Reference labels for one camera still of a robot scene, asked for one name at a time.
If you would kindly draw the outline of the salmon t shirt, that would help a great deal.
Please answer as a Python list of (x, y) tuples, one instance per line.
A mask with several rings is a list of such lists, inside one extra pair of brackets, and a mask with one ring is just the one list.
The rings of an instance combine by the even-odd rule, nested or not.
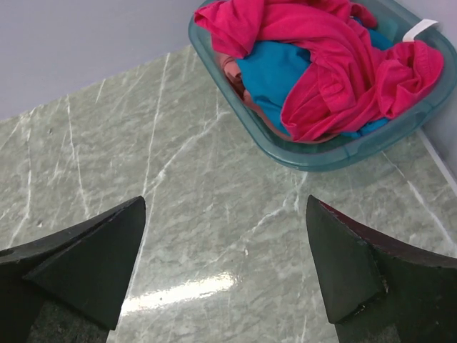
[(216, 60), (224, 73), (226, 79), (235, 91), (239, 99), (251, 110), (258, 115), (263, 115), (261, 108), (253, 102), (250, 93), (243, 84), (241, 70), (236, 63), (235, 58), (227, 54), (216, 52)]

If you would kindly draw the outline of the blue t shirt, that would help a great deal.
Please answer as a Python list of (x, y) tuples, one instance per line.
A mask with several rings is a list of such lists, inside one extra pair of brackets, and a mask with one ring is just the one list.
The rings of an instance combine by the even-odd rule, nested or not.
[(291, 141), (281, 123), (281, 110), (286, 97), (311, 64), (309, 51), (275, 41), (255, 43), (244, 59), (235, 59), (243, 84), (263, 111), (258, 118), (277, 136)]

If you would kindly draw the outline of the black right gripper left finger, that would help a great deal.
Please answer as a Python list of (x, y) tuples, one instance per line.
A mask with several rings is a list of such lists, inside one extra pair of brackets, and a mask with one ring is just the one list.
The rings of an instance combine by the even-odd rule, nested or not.
[(143, 197), (1, 250), (2, 342), (106, 342), (146, 223)]

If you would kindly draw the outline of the pink t shirt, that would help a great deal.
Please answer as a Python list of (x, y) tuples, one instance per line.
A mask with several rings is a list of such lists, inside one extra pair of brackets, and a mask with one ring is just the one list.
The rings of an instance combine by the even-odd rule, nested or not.
[(235, 59), (260, 41), (309, 51), (281, 123), (294, 141), (359, 137), (400, 116), (432, 90), (442, 53), (422, 41), (392, 44), (364, 6), (350, 1), (215, 1), (194, 14), (215, 52)]

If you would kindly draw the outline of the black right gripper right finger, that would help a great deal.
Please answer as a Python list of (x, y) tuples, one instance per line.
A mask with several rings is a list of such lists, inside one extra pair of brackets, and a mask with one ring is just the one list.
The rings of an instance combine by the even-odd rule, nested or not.
[(314, 196), (306, 228), (340, 342), (456, 341), (456, 259), (394, 239)]

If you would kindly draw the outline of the teal plastic basket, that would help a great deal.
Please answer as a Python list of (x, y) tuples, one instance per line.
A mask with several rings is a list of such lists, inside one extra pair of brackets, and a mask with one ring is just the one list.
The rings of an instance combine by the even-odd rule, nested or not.
[[(402, 42), (403, 35), (415, 25), (409, 20), (408, 10), (395, 1), (350, 2), (367, 8), (378, 22), (376, 31), (392, 44)], [(277, 162), (306, 172), (339, 169), (382, 151), (422, 125), (456, 86), (456, 50), (442, 34), (430, 31), (414, 41), (422, 41), (439, 50), (444, 58), (444, 67), (432, 90), (420, 101), (397, 118), (359, 137), (338, 134), (325, 141), (286, 141), (275, 135), (239, 99), (216, 60), (210, 33), (196, 25), (194, 19), (189, 33), (191, 43), (206, 68), (254, 141)]]

